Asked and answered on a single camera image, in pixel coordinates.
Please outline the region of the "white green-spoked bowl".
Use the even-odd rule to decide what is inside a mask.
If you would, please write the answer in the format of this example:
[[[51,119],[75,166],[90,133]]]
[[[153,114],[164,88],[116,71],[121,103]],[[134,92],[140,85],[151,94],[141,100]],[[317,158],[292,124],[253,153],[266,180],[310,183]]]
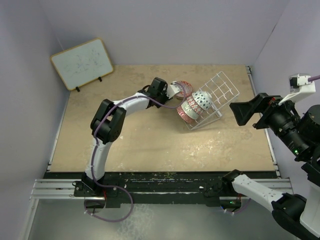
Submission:
[[[193,120],[199,118],[199,114],[190,106],[187,100],[185,100],[181,105],[182,110]]]

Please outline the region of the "black floral bowl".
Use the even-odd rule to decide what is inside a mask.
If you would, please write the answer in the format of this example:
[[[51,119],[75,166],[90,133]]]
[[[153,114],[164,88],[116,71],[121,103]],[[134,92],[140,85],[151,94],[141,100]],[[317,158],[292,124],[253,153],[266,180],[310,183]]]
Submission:
[[[177,107],[176,111],[185,123],[192,124],[194,122],[194,120],[184,112],[181,106]]]

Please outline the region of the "light blue patterned bowl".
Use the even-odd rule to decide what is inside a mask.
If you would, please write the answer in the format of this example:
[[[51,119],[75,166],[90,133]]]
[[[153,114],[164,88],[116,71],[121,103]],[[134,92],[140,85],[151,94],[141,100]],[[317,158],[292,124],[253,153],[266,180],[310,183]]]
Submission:
[[[198,90],[192,93],[193,99],[205,111],[213,104],[212,96],[207,91]]]

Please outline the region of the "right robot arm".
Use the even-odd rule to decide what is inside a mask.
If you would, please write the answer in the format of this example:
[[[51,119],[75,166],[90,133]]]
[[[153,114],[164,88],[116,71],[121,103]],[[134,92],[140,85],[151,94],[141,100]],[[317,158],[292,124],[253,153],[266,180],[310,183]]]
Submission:
[[[247,102],[231,103],[235,120],[244,126],[260,114],[252,126],[269,129],[292,153],[297,167],[280,164],[280,173],[293,183],[293,193],[281,192],[259,183],[237,169],[222,178],[228,196],[242,194],[271,212],[284,230],[300,240],[320,238],[320,106],[311,106],[299,116],[293,100],[259,93]]]

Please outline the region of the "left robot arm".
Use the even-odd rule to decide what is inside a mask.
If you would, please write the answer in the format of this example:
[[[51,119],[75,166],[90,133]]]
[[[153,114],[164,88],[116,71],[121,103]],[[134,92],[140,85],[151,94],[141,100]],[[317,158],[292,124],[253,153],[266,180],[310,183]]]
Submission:
[[[130,114],[146,110],[152,106],[163,107],[175,94],[175,85],[161,78],[154,78],[132,96],[121,100],[104,99],[96,111],[91,123],[93,149],[89,163],[81,177],[85,190],[91,196],[103,191],[105,166],[113,142],[120,136],[125,118]]]

